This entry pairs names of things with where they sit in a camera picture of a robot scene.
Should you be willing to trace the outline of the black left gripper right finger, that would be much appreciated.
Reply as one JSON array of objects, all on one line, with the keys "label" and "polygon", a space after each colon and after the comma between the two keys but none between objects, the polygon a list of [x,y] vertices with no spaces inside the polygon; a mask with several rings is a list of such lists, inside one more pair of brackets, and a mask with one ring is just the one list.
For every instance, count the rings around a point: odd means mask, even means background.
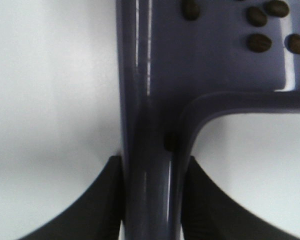
[{"label": "black left gripper right finger", "polygon": [[185,175],[181,227],[186,240],[295,240],[232,200],[194,157]]}]

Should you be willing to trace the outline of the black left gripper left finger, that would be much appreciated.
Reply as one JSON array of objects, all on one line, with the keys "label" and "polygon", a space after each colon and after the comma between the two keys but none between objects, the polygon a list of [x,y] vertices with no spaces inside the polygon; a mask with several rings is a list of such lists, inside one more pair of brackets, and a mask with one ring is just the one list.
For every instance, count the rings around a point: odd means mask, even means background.
[{"label": "black left gripper left finger", "polygon": [[25,240],[117,240],[124,216],[122,158],[111,156],[90,187]]}]

